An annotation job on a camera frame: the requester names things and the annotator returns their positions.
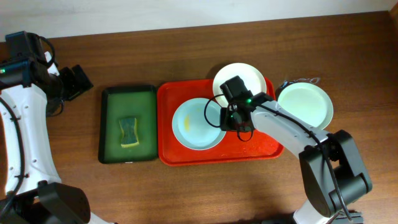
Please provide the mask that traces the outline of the light blue plate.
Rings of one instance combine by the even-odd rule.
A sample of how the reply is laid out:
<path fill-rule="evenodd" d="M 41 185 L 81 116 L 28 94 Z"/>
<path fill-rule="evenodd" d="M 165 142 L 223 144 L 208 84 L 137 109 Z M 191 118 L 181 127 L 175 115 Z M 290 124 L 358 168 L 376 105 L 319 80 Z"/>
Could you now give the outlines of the light blue plate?
<path fill-rule="evenodd" d="M 207 98 L 193 98 L 182 103 L 172 118 L 172 131 L 177 141 L 194 151 L 205 151 L 218 145 L 226 131 L 220 124 L 221 106 Z"/>

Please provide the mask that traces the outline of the mint green plate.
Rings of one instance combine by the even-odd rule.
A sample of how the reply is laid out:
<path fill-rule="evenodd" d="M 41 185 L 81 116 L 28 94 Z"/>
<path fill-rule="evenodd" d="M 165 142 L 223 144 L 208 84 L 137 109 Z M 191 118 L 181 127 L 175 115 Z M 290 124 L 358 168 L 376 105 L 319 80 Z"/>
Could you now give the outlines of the mint green plate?
<path fill-rule="evenodd" d="M 311 83 L 293 83 L 277 98 L 283 109 L 309 125 L 325 129 L 333 118 L 333 103 L 320 87 Z"/>

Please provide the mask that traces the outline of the yellow green scrub sponge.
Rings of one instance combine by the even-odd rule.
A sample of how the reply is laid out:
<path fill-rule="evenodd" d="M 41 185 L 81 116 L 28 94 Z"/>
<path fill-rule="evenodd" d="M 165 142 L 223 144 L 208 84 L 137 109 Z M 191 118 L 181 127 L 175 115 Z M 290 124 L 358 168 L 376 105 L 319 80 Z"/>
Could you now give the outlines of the yellow green scrub sponge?
<path fill-rule="evenodd" d="M 137 119 L 128 117 L 119 120 L 121 128 L 121 147 L 134 147 L 139 145 L 137 134 Z"/>

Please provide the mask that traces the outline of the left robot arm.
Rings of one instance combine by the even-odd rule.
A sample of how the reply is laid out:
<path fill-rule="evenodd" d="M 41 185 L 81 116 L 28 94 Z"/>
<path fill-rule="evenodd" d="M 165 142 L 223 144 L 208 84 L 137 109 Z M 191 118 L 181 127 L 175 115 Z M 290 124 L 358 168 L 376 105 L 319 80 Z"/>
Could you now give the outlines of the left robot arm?
<path fill-rule="evenodd" d="M 91 89 L 80 66 L 59 68 L 47 39 L 21 31 L 6 36 L 1 63 L 1 119 L 7 156 L 2 223 L 101 223 L 81 189 L 62 183 L 46 119 Z"/>

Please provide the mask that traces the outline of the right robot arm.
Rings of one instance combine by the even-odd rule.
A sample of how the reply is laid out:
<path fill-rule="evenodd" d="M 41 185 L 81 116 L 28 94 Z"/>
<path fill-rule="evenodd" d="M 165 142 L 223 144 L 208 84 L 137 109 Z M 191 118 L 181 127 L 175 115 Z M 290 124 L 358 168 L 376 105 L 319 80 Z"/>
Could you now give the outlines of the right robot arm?
<path fill-rule="evenodd" d="M 307 200 L 288 218 L 273 223 L 362 223 L 347 206 L 373 188 L 353 137 L 313 127 L 296 118 L 264 92 L 253 95 L 239 76 L 220 85 L 228 102 L 221 109 L 223 131 L 259 131 L 275 139 L 300 161 Z"/>

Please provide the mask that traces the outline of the dark green tray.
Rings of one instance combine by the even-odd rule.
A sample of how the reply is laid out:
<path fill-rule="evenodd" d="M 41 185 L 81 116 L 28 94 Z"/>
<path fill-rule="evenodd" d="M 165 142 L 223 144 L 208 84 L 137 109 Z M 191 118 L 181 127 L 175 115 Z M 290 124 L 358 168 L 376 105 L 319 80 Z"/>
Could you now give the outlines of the dark green tray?
<path fill-rule="evenodd" d="M 120 127 L 135 118 L 136 145 L 122 146 L 127 134 Z M 101 94 L 98 160 L 102 164 L 151 161 L 158 157 L 157 97 L 153 85 L 117 86 Z"/>

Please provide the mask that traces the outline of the red plastic tray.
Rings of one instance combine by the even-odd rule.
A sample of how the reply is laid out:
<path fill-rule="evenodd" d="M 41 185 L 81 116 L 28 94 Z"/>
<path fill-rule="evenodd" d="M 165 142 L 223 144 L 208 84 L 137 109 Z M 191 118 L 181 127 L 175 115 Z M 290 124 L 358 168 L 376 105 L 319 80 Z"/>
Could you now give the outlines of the red plastic tray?
<path fill-rule="evenodd" d="M 284 147 L 257 130 L 251 138 L 248 133 L 242 133 L 245 141 L 240 141 L 235 132 L 227 132 L 217 146 L 204 151 L 189 149 L 177 141 L 172 131 L 175 111 L 192 98 L 211 98 L 212 84 L 211 79 L 167 82 L 157 90 L 158 152 L 162 162 L 169 166 L 187 166 L 279 157 Z"/>

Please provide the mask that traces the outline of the cream white plate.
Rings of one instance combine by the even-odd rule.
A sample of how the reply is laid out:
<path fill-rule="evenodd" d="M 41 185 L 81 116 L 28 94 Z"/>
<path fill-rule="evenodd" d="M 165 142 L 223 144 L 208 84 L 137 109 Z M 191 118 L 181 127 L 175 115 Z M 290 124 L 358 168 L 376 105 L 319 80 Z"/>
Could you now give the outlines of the cream white plate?
<path fill-rule="evenodd" d="M 252 95 L 267 93 L 267 84 L 262 73 L 246 63 L 232 63 L 224 66 L 217 72 L 213 80 L 213 94 L 222 94 L 220 86 L 227 80 L 239 76 L 244 82 L 245 87 L 251 91 Z"/>

